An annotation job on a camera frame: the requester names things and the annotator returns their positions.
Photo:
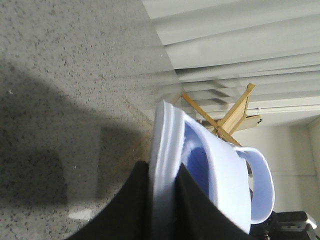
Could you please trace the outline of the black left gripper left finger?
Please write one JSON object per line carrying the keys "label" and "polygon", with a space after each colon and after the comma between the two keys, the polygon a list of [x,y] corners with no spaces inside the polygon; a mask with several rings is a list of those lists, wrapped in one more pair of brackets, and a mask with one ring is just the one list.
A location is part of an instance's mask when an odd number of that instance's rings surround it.
{"label": "black left gripper left finger", "polygon": [[69,240],[144,240],[149,166],[135,163],[115,197]]}

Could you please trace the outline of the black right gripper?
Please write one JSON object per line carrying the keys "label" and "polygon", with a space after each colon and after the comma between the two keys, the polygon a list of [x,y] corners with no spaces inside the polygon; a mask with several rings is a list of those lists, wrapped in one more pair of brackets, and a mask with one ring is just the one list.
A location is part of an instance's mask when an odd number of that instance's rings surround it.
{"label": "black right gripper", "polygon": [[257,240],[318,240],[317,227],[305,211],[273,211],[264,222],[252,224],[249,234]]}

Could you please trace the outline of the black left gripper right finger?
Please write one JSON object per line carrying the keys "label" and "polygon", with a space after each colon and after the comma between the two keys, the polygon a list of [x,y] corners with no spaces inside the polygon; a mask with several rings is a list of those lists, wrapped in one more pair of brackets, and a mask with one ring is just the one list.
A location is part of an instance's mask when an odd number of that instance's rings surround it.
{"label": "black left gripper right finger", "polygon": [[182,164],[175,180],[176,240],[249,240],[203,193]]}

